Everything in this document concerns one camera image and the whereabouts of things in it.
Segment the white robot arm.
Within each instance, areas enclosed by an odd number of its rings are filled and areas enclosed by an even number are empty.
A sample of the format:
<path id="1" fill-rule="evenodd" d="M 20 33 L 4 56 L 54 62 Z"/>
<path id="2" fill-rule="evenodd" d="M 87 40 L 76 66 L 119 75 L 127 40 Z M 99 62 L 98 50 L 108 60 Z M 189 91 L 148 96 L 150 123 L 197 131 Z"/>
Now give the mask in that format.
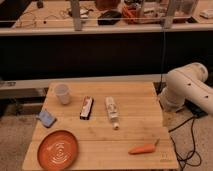
<path id="1" fill-rule="evenodd" d="M 213 116 L 213 88 L 205 83 L 207 78 L 207 68 L 198 62 L 170 70 L 159 94 L 163 110 L 176 112 L 188 100 Z"/>

